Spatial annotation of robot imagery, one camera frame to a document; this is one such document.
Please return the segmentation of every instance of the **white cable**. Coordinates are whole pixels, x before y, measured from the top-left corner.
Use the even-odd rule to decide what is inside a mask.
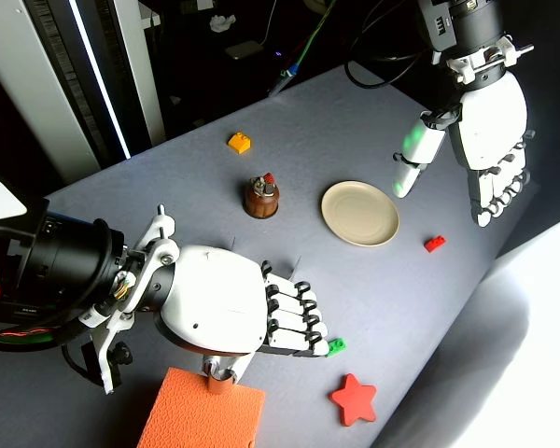
[[[268,33],[270,32],[270,25],[272,24],[273,11],[276,9],[277,1],[278,0],[273,0],[272,11],[270,12],[270,18],[268,19],[268,28],[265,30],[265,37],[261,42],[259,42],[259,44],[262,46],[263,44],[265,44],[265,41],[268,40]]]
[[[97,64],[97,60],[95,59],[95,54],[93,54],[90,38],[87,35],[87,31],[85,30],[85,24],[83,24],[83,19],[81,19],[81,13],[78,10],[77,1],[68,0],[68,3],[70,4],[71,9],[73,11],[73,16],[75,17],[75,22],[77,23],[78,31],[81,34],[81,40],[83,41],[83,45],[85,46],[85,50],[87,51],[87,56],[90,59],[91,68],[93,69],[93,73],[95,74],[95,79],[97,79],[97,85],[100,87],[100,92],[104,97],[105,107],[106,109],[108,109],[108,114],[110,115],[112,124],[114,124],[114,129],[119,138],[120,145],[122,146],[124,157],[130,159],[131,153],[127,148],[126,142],[124,141],[124,136],[122,135],[122,130],[120,129],[119,121],[116,118],[116,114],[114,113],[114,107],[112,107],[112,103],[110,102],[110,97],[108,96],[108,92],[105,89],[104,79],[102,78],[102,72],[100,72],[100,67]]]

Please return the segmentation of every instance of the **table surface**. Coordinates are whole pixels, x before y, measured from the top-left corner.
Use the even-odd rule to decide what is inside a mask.
[[[295,280],[312,283],[329,339],[345,338],[348,349],[331,358],[255,356],[242,384],[266,392],[257,444],[366,447],[532,196],[519,196],[479,229],[470,217],[466,172],[447,140],[415,190],[396,200],[400,228],[389,244],[357,247],[332,234],[320,214],[325,190],[358,180],[394,198],[392,153],[421,110],[392,87],[359,89],[337,68],[58,191],[50,209],[102,217],[132,243],[165,203],[182,245],[230,248],[234,240],[235,252],[269,259],[280,274],[301,258]],[[254,143],[242,156],[226,146],[237,131]],[[241,186],[267,172],[280,188],[280,208],[256,220],[243,211]],[[423,242],[438,234],[448,243],[428,254]],[[134,363],[122,367],[123,385],[109,397],[70,370],[59,350],[0,353],[0,447],[135,446],[168,366],[199,371],[201,357],[160,336],[151,315],[139,315],[119,339]],[[341,426],[328,393],[349,372],[377,387],[376,422]]]

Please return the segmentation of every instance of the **green toy brick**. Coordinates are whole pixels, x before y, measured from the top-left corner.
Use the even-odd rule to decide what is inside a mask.
[[[333,357],[337,353],[342,352],[342,350],[346,350],[346,342],[343,338],[338,338],[333,341],[329,342],[329,352],[326,357]]]

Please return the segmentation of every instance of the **white light strip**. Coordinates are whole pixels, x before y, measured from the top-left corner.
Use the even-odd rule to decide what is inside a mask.
[[[116,130],[116,134],[119,137],[120,145],[122,146],[122,151],[124,152],[124,157],[130,159],[131,154],[129,153],[127,144],[124,141],[124,136],[122,135],[122,130],[120,129],[119,121],[117,120],[116,114],[114,113],[114,107],[112,107],[112,103],[110,102],[110,97],[108,96],[108,92],[105,89],[104,79],[102,78],[102,72],[100,72],[100,67],[97,65],[95,55],[93,54],[93,49],[91,48],[90,39],[87,36],[85,25],[83,24],[83,20],[81,19],[81,13],[78,10],[77,1],[68,0],[68,3],[70,4],[71,9],[73,10],[73,16],[75,17],[75,22],[77,23],[78,31],[81,34],[81,39],[83,40],[83,45],[85,46],[85,50],[87,51],[87,56],[90,58],[91,68],[93,69],[93,73],[95,74],[95,78],[97,79],[97,84],[98,86],[100,86],[100,91],[102,92],[102,96],[104,97],[105,107],[108,109],[108,114],[110,114],[110,119],[112,120],[112,124],[114,124],[114,129]]]

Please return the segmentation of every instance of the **crumpled paper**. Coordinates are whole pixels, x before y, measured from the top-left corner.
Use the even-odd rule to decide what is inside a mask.
[[[209,21],[209,27],[214,33],[222,33],[228,30],[233,23],[236,22],[234,14],[229,17],[224,16],[214,16],[212,20]]]

